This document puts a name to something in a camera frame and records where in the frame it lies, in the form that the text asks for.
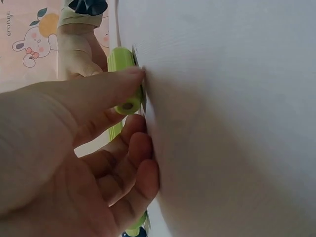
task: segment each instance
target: fingernail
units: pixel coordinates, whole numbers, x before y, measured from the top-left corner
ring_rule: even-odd
[[[94,76],[94,75],[98,75],[98,74],[100,74],[101,72],[94,72],[94,73],[92,73],[92,76]]]
[[[127,74],[139,74],[140,72],[143,72],[144,70],[140,69],[139,67],[130,67],[125,69],[123,72]]]

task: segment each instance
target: cartoon bunny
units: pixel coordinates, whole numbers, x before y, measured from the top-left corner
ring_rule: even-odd
[[[12,47],[16,52],[25,50],[23,64],[32,68],[38,58],[46,57],[51,50],[58,50],[57,36],[50,34],[48,37],[44,37],[39,31],[39,27],[33,27],[26,32],[24,40],[15,42]]]

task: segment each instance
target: cartoon illustration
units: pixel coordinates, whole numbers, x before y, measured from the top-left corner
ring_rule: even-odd
[[[26,55],[22,62],[28,68],[34,67],[36,61],[49,55],[51,50],[58,50],[56,32],[59,16],[46,12],[47,8],[39,10],[37,20],[30,24],[34,27],[26,32],[24,40],[15,42],[12,46],[16,52],[25,50]]]
[[[107,15],[103,16],[100,27],[95,30],[95,36],[101,46],[109,48],[109,17]]]

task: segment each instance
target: cartoon fruit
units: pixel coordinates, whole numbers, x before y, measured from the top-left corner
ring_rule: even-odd
[[[55,13],[49,13],[43,16],[39,22],[40,34],[46,38],[48,38],[51,34],[56,34],[58,19],[59,16]]]

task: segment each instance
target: dark green shape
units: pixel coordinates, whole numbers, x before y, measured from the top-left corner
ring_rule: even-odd
[[[40,22],[40,21],[39,21],[39,20],[33,21],[33,22],[30,24],[30,26],[37,25],[37,24],[38,24],[38,22]]]
[[[38,17],[43,17],[47,13],[47,8],[38,11]]]

